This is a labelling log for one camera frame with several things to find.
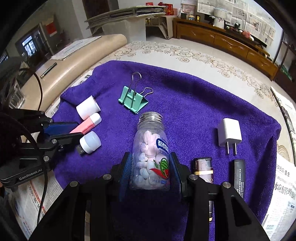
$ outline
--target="pink lip balm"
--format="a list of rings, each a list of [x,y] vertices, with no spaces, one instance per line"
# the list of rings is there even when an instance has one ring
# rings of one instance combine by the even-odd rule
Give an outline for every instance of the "pink lip balm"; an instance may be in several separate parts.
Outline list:
[[[82,132],[83,135],[88,133],[91,129],[93,129],[96,125],[98,125],[102,121],[99,113],[94,113],[90,117],[88,117],[84,122],[82,122],[79,126],[77,126],[70,133]]]

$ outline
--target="shelf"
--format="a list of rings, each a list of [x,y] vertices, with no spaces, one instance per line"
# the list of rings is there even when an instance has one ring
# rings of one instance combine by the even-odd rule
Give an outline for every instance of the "shelf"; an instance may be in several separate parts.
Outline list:
[[[277,72],[274,81],[294,100],[296,101],[296,83],[292,82],[280,69]]]
[[[286,42],[284,42],[284,41],[282,41],[282,43],[283,43],[284,45],[286,45],[287,47],[289,47],[289,49],[292,51],[292,53],[293,53],[294,55],[296,55],[296,50],[295,50],[295,49],[293,49],[291,46],[288,46],[288,44],[287,44]]]

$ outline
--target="purple towel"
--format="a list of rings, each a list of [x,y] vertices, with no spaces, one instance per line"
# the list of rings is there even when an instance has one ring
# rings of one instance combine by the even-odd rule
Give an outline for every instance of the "purple towel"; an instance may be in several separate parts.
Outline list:
[[[137,92],[151,87],[154,93],[139,114],[133,114],[118,103],[123,86],[129,86],[131,74],[140,72]],[[108,173],[132,151],[139,116],[146,111],[163,115],[170,152],[190,166],[195,157],[213,158],[214,183],[229,181],[229,162],[246,160],[245,201],[262,222],[267,212],[274,185],[276,140],[281,130],[278,122],[250,103],[198,77],[150,65],[109,61],[96,67],[91,77],[61,96],[55,121],[82,122],[76,106],[93,95],[101,108],[102,122],[93,130],[102,146],[91,155],[67,153],[54,168],[60,185],[77,180],[84,183]],[[239,121],[242,143],[237,155],[218,146],[217,125],[223,118]],[[183,240],[188,207],[178,203],[170,193],[156,197],[129,191],[126,200],[113,205],[116,235],[125,240]],[[214,221],[210,224],[214,240]]]

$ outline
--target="red box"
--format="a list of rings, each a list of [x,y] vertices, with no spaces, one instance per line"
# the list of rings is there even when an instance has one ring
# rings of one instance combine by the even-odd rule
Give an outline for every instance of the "red box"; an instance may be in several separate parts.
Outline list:
[[[165,14],[166,15],[174,15],[174,9],[173,9],[172,4],[160,2],[158,5],[159,6],[165,6]]]

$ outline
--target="green binder clip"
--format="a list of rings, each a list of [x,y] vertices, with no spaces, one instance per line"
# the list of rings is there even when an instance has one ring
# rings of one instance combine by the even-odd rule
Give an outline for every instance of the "green binder clip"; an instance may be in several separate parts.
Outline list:
[[[131,89],[131,85],[133,84],[133,77],[135,74],[138,74],[140,76],[139,80],[135,83],[135,90]],[[130,109],[134,113],[138,113],[140,109],[142,109],[146,104],[148,104],[148,100],[145,99],[145,97],[149,94],[153,93],[153,89],[151,88],[144,88],[144,90],[141,93],[136,92],[137,83],[142,79],[142,76],[139,72],[134,72],[132,74],[132,81],[129,85],[129,87],[125,86],[123,88],[122,94],[120,99],[118,101],[123,104],[125,107]],[[150,89],[151,92],[147,93],[146,95],[142,96],[144,91],[146,89]]]

